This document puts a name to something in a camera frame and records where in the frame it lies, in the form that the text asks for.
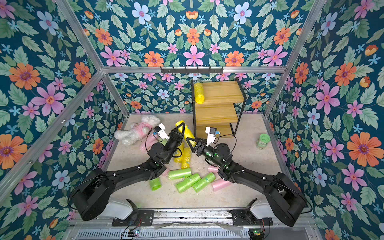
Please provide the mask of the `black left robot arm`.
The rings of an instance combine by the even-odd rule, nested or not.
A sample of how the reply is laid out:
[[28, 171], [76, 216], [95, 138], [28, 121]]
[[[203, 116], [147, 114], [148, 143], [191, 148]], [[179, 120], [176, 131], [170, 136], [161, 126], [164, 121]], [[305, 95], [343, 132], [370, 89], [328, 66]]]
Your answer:
[[105, 211], [109, 199], [115, 191], [138, 182], [149, 181], [160, 177], [178, 147], [184, 139], [186, 124], [181, 123], [169, 134], [170, 139], [165, 145], [153, 144], [148, 152], [150, 158], [144, 163], [117, 171], [96, 169], [75, 187], [70, 193], [68, 203], [75, 205], [84, 221], [90, 221]]

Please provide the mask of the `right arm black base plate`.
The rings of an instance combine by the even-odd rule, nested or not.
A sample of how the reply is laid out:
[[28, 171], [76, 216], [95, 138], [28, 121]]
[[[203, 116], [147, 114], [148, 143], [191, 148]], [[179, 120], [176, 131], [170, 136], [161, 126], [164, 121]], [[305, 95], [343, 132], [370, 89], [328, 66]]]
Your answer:
[[234, 226], [271, 226], [274, 216], [266, 200], [253, 199], [243, 209], [229, 211]]

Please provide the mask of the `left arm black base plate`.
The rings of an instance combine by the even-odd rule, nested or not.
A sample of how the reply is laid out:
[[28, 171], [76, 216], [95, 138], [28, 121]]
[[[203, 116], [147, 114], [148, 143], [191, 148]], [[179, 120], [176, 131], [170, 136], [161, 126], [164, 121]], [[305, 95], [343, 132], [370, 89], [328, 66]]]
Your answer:
[[112, 222], [113, 227], [136, 227], [138, 225], [148, 227], [152, 225], [155, 215], [154, 210], [139, 209], [135, 203], [129, 199], [126, 199], [124, 204], [127, 204], [128, 207], [131, 208], [131, 212], [123, 219], [114, 218]]

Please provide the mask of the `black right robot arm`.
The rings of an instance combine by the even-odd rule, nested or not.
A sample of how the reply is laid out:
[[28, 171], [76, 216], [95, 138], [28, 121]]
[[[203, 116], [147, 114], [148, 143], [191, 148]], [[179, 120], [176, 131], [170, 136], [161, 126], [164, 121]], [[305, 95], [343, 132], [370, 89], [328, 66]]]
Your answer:
[[218, 175], [227, 182], [240, 184], [265, 195], [273, 214], [282, 223], [293, 227], [307, 205], [304, 194], [283, 174], [267, 175], [249, 170], [236, 163], [227, 144], [208, 146], [202, 139], [187, 138], [186, 142], [198, 157], [219, 167]]

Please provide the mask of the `yellow trash bag roll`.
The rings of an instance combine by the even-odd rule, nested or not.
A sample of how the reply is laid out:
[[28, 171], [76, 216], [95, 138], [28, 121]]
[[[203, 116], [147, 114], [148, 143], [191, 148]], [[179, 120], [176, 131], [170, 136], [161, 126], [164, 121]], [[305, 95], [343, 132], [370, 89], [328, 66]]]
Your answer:
[[204, 86], [201, 82], [194, 84], [194, 96], [197, 104], [203, 104], [205, 102]]
[[[180, 123], [182, 123], [185, 121], [181, 120], [181, 121], [178, 121], [175, 123], [175, 126], [179, 125]], [[187, 138], [195, 138], [192, 131], [189, 129], [188, 125], [185, 123], [185, 134], [184, 134], [184, 140], [187, 141]]]
[[175, 162], [175, 163], [181, 163], [181, 161], [182, 161], [182, 157], [183, 157], [184, 147], [185, 147], [185, 143], [184, 143], [184, 142], [182, 142], [182, 143], [178, 146], [178, 148], [177, 148], [177, 150], [176, 150], [176, 152], [175, 152], [175, 154], [174, 154], [174, 162]]
[[181, 159], [181, 169], [190, 168], [190, 161], [192, 157], [192, 151], [189, 147], [185, 147], [183, 150], [183, 155]]

